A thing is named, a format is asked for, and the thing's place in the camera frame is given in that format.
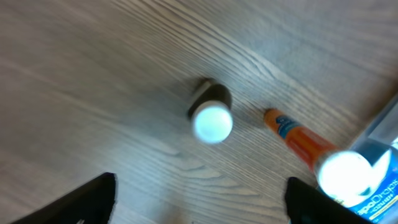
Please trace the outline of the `clear plastic container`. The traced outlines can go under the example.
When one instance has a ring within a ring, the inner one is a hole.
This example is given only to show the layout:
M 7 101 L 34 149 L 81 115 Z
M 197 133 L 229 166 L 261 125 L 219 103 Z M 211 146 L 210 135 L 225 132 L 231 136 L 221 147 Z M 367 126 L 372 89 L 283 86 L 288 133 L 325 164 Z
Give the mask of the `clear plastic container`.
M 371 165 L 364 200 L 350 208 L 373 223 L 397 223 L 397 96 L 351 145 Z

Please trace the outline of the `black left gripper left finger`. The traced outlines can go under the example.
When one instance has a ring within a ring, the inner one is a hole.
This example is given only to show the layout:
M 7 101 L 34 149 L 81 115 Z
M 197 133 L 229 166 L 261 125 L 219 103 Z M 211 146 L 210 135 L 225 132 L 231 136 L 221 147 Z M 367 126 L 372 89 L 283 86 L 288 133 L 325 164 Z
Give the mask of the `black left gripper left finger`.
M 117 196 L 117 176 L 105 172 L 12 224 L 107 224 Z

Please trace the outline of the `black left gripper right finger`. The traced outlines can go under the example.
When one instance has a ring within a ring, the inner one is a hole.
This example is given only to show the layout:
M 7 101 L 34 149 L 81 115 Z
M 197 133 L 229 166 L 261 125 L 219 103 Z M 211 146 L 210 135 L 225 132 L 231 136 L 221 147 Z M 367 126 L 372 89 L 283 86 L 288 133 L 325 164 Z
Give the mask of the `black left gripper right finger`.
M 290 224 L 371 224 L 296 177 L 287 179 L 284 201 Z

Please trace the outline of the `blue yellow VapoDrops box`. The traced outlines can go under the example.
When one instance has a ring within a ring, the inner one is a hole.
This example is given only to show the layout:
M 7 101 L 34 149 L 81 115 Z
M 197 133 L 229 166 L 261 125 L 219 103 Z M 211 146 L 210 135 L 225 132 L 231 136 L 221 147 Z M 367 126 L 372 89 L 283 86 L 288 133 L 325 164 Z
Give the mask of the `blue yellow VapoDrops box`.
M 397 148 L 373 140 L 336 152 L 316 171 L 318 190 L 356 215 L 380 223 L 397 213 Z

